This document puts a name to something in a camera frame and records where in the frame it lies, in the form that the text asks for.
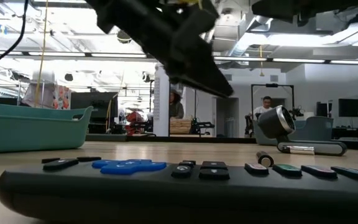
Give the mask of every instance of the remote button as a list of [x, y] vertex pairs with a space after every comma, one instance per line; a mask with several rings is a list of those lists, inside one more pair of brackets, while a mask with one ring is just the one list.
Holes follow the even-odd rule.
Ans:
[[291, 165], [286, 165], [286, 164], [275, 164], [273, 165], [273, 170], [278, 172], [281, 175], [287, 175], [290, 177], [301, 177], [302, 176], [302, 171], [295, 167], [295, 166], [291, 166]]
[[342, 174], [346, 177], [353, 179], [358, 179], [358, 169], [351, 169], [345, 167], [331, 167], [332, 170], [335, 170], [338, 174]]
[[256, 175], [267, 175], [269, 174], [269, 170], [264, 167], [262, 164], [246, 164], [244, 167], [246, 171], [250, 174]]
[[227, 166], [224, 162], [204, 161], [200, 169], [225, 169]]
[[42, 159], [41, 160], [41, 163], [42, 164], [46, 164], [48, 162], [53, 162], [53, 161], [56, 161], [56, 160], [59, 160], [60, 158], [47, 158], [47, 159]]
[[197, 165], [196, 161], [182, 161], [182, 162], [191, 162], [191, 163], [193, 163], [194, 166]]
[[139, 161], [121, 161], [118, 164], [120, 165], [139, 165]]
[[321, 166], [301, 166], [301, 170], [316, 177], [325, 177], [330, 179], [337, 179], [338, 176], [332, 169]]
[[183, 166], [190, 166], [191, 168], [194, 168], [194, 163], [192, 162], [179, 162], [179, 166], [183, 165]]
[[204, 180], [229, 180], [229, 171], [225, 169], [201, 169], [198, 175], [200, 179]]
[[140, 162], [140, 163], [152, 162], [151, 159], [128, 159], [126, 161], [128, 161], [128, 162]]
[[157, 171], [167, 167], [166, 162], [148, 162], [137, 165], [138, 171]]
[[82, 157], [77, 157], [77, 159], [80, 162], [91, 162], [91, 161], [101, 160], [102, 158], [99, 156], [82, 156]]
[[78, 159], [60, 159], [53, 162], [48, 162], [44, 165], [44, 170], [46, 171], [56, 171], [66, 169], [78, 164]]
[[110, 164], [118, 164], [119, 162], [122, 162], [122, 161], [114, 161], [114, 160], [102, 159], [102, 160], [99, 160], [99, 161], [94, 161], [92, 163], [92, 167], [96, 168], [96, 169], [100, 169], [100, 168], [102, 168], [104, 166], [107, 166], [107, 165], [110, 165]]
[[136, 164], [110, 164], [100, 169], [102, 174], [119, 174], [119, 175], [131, 175], [138, 171]]
[[189, 166], [177, 166], [171, 173], [173, 178], [188, 178], [191, 176], [191, 167]]

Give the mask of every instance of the doorway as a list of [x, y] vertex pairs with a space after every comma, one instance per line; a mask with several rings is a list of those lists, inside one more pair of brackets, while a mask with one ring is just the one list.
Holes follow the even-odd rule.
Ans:
[[215, 134], [228, 138], [239, 137], [238, 98], [216, 98]]

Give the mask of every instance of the wooden table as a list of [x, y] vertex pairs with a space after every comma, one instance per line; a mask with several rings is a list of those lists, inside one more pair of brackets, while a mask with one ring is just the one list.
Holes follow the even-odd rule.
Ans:
[[[101, 156], [103, 159], [153, 159], [177, 163], [185, 159], [202, 161], [224, 161], [230, 166], [243, 166], [255, 162], [257, 151], [266, 151], [276, 163], [295, 166], [317, 164], [322, 166], [348, 166], [358, 169], [358, 151], [349, 150], [345, 156], [304, 156], [282, 154], [273, 146], [255, 144], [194, 144], [160, 142], [87, 142], [81, 149], [65, 151], [20, 152], [0, 154], [0, 174], [4, 169], [39, 163], [48, 157], [73, 158], [78, 156]], [[11, 212], [0, 204], [1, 224], [45, 223]]]

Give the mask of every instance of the black robotic claw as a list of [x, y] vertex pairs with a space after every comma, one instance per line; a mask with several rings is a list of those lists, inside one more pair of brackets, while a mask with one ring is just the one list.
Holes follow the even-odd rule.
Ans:
[[114, 26], [125, 31], [164, 65], [172, 83], [221, 97], [233, 94], [213, 60], [212, 47], [200, 37], [219, 17], [211, 1], [202, 1], [203, 9], [198, 5], [161, 4], [158, 0], [86, 2], [96, 11], [103, 32]]

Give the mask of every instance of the computer screen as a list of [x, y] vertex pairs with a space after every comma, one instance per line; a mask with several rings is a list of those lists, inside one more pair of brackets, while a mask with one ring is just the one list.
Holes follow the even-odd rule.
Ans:
[[333, 109], [333, 104], [332, 103], [328, 104], [328, 111], [327, 111], [327, 103], [317, 102], [316, 116], [328, 117], [328, 112], [331, 112], [332, 109]]
[[358, 117], [358, 99], [339, 99], [339, 116]]
[[111, 101], [110, 117], [118, 116], [117, 97], [113, 99], [116, 92], [92, 92], [92, 93], [72, 93], [71, 109], [83, 109], [93, 106], [92, 118], [107, 118], [109, 102]]

